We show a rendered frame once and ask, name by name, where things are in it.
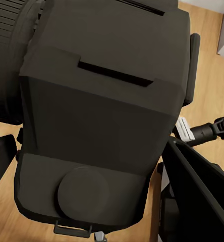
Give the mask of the camera tripod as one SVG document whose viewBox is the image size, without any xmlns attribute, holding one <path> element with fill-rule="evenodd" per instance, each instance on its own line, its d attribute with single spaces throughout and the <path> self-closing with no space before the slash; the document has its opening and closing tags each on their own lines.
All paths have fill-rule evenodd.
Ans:
<svg viewBox="0 0 224 242">
<path fill-rule="evenodd" d="M 20 149 L 17 150 L 17 154 L 15 155 L 16 161 L 19 159 Z M 107 238 L 103 231 L 95 232 L 95 242 L 107 242 Z"/>
</svg>

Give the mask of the digital camera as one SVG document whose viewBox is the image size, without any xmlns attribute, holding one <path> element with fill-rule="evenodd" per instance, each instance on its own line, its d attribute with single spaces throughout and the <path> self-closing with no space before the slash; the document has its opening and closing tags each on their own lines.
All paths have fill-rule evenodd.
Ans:
<svg viewBox="0 0 224 242">
<path fill-rule="evenodd" d="M 21 125 L 14 200 L 55 234 L 138 223 L 200 35 L 178 0 L 0 0 L 0 122 Z"/>
</svg>

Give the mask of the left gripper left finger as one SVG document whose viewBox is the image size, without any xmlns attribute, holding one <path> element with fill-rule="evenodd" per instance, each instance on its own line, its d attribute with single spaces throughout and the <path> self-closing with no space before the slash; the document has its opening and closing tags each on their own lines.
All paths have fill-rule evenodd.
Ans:
<svg viewBox="0 0 224 242">
<path fill-rule="evenodd" d="M 14 135 L 0 137 L 0 180 L 17 154 Z"/>
</svg>

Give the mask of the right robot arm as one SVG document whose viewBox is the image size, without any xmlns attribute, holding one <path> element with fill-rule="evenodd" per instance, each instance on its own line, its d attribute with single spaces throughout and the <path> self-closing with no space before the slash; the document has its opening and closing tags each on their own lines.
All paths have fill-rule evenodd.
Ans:
<svg viewBox="0 0 224 242">
<path fill-rule="evenodd" d="M 216 135 L 224 140 L 224 117 L 214 120 L 214 123 L 206 123 L 189 129 L 186 118 L 179 116 L 173 129 L 173 136 L 181 137 L 181 140 L 189 146 L 198 146 L 205 142 L 216 140 Z"/>
</svg>

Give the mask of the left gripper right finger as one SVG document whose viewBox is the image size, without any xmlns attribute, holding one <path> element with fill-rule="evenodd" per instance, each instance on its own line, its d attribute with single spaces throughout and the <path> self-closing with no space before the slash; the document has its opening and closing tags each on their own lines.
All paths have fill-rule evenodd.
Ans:
<svg viewBox="0 0 224 242">
<path fill-rule="evenodd" d="M 161 156 L 189 242 L 224 242 L 224 173 L 181 137 Z"/>
</svg>

